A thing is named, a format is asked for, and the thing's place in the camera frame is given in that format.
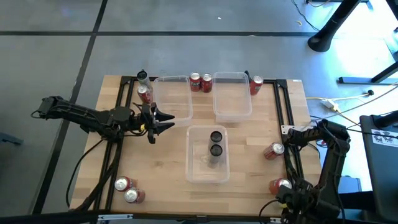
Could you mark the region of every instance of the plastic storage box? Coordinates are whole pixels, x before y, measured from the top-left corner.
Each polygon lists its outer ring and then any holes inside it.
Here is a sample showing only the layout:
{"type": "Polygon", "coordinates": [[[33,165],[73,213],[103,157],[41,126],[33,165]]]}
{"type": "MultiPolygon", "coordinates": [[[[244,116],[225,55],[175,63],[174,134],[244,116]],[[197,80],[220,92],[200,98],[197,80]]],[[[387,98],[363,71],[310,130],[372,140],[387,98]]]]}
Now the plastic storage box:
{"type": "Polygon", "coordinates": [[[229,179],[228,135],[222,126],[190,126],[187,130],[187,153],[185,175],[192,183],[223,183],[229,179]],[[213,131],[219,131],[223,148],[216,165],[209,165],[209,140],[213,131]]]}
{"type": "Polygon", "coordinates": [[[186,76],[159,77],[154,81],[154,101],[161,112],[172,114],[174,127],[189,126],[193,109],[189,78],[186,76]]]}
{"type": "Polygon", "coordinates": [[[213,75],[213,109],[216,122],[240,122],[251,115],[249,77],[243,72],[213,75]]]}

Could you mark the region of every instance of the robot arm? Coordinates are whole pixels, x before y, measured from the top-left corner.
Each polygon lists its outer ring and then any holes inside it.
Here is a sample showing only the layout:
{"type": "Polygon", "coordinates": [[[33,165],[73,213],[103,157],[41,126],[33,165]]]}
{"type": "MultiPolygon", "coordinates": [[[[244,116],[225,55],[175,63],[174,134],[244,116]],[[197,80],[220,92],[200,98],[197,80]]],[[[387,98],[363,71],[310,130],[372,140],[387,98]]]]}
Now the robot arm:
{"type": "Polygon", "coordinates": [[[141,136],[144,130],[148,132],[148,140],[155,143],[154,134],[172,127],[174,123],[159,123],[167,121],[174,116],[160,112],[156,103],[151,105],[137,105],[141,113],[135,115],[130,108],[118,106],[111,110],[96,111],[84,106],[73,104],[64,100],[61,96],[50,96],[42,99],[42,104],[34,113],[38,113],[42,119],[59,119],[80,124],[85,132],[96,131],[106,140],[120,139],[125,131],[130,131],[136,136],[141,136]]]}
{"type": "Polygon", "coordinates": [[[290,129],[285,143],[304,147],[309,141],[322,139],[328,147],[318,184],[313,185],[296,178],[292,189],[280,186],[276,196],[286,203],[282,219],[289,223],[320,223],[334,219],[340,213],[337,187],[345,156],[349,150],[349,134],[346,128],[327,120],[306,131],[290,129]]]}

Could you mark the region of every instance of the gray concrete floor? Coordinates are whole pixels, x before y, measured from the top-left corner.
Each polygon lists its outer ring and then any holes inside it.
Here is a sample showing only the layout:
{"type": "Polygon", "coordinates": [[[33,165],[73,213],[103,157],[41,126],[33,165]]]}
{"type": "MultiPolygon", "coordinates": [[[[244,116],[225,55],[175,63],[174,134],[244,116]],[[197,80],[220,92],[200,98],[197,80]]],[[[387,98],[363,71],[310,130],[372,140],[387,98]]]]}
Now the gray concrete floor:
{"type": "MultiPolygon", "coordinates": [[[[328,3],[313,8],[296,1],[318,28],[338,7],[338,3],[328,3]]],[[[0,31],[91,31],[100,5],[100,0],[1,1],[0,31]]],[[[104,75],[135,75],[142,68],[153,76],[249,70],[264,78],[301,79],[307,96],[336,98],[359,95],[369,89],[377,96],[390,87],[336,83],[340,76],[372,77],[394,62],[383,40],[388,29],[378,23],[391,21],[391,17],[385,16],[389,11],[376,12],[376,6],[375,11],[370,11],[367,5],[360,4],[325,53],[308,48],[308,37],[97,37],[77,103],[95,106],[104,75]]],[[[314,32],[290,0],[108,1],[100,30],[314,32]]],[[[35,120],[29,114],[37,109],[43,97],[69,98],[88,39],[0,36],[0,132],[25,140],[19,147],[0,144],[0,216],[24,215],[30,211],[60,121],[35,120]]],[[[376,96],[339,101],[339,105],[347,109],[376,96]]],[[[359,121],[362,114],[396,110],[390,102],[397,96],[398,91],[392,92],[347,116],[359,121]]],[[[311,115],[332,114],[317,100],[309,100],[308,107],[311,115]]],[[[339,116],[331,120],[350,125],[339,116]]],[[[353,142],[343,175],[360,178],[363,190],[370,190],[361,135],[350,134],[353,142]]],[[[75,162],[82,155],[86,137],[77,125],[70,125],[45,213],[67,210],[66,186],[75,162]]]]}

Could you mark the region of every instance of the red soda can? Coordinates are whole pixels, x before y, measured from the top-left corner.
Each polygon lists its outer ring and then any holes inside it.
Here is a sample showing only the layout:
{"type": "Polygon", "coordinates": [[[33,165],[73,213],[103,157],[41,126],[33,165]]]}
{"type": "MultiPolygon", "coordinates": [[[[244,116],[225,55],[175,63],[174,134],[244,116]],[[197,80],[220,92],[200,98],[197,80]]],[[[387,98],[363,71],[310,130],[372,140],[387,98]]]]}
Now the red soda can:
{"type": "Polygon", "coordinates": [[[278,191],[279,191],[279,187],[281,185],[284,185],[290,189],[292,188],[292,183],[290,183],[289,180],[287,180],[285,178],[279,178],[279,179],[269,182],[269,191],[271,192],[271,194],[277,195],[278,191]]]}
{"type": "Polygon", "coordinates": [[[145,191],[138,188],[130,188],[124,193],[124,199],[128,203],[141,203],[145,199],[145,191]]]}
{"type": "Polygon", "coordinates": [[[191,91],[199,91],[200,90],[200,75],[199,73],[193,72],[189,77],[191,83],[191,91]]]}
{"type": "Polygon", "coordinates": [[[137,180],[125,176],[118,177],[114,182],[114,188],[120,192],[123,192],[132,187],[137,187],[137,180]]]}
{"type": "Polygon", "coordinates": [[[250,95],[256,95],[262,86],[262,77],[255,76],[251,79],[250,82],[250,95]]]}
{"type": "Polygon", "coordinates": [[[139,98],[143,103],[151,103],[152,102],[152,91],[146,85],[139,85],[137,89],[137,93],[139,98]]]}
{"type": "Polygon", "coordinates": [[[201,85],[201,90],[204,93],[209,93],[213,88],[213,78],[211,77],[211,75],[204,74],[203,77],[201,78],[200,85],[201,85]]]}
{"type": "Polygon", "coordinates": [[[273,160],[282,155],[285,151],[284,145],[274,142],[264,150],[264,157],[268,160],[273,160]]]}

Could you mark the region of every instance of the white sticker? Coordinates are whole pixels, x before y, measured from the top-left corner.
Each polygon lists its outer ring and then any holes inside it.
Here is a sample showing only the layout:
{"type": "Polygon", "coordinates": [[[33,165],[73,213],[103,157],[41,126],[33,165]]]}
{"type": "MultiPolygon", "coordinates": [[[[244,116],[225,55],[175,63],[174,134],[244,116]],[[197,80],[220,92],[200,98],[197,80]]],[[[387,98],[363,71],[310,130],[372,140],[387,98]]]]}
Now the white sticker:
{"type": "Polygon", "coordinates": [[[373,135],[372,139],[373,139],[373,143],[374,144],[381,144],[383,146],[398,147],[398,139],[394,138],[394,137],[398,136],[398,133],[394,133],[392,131],[383,131],[383,130],[372,129],[372,134],[385,135],[385,136],[373,135]]]}

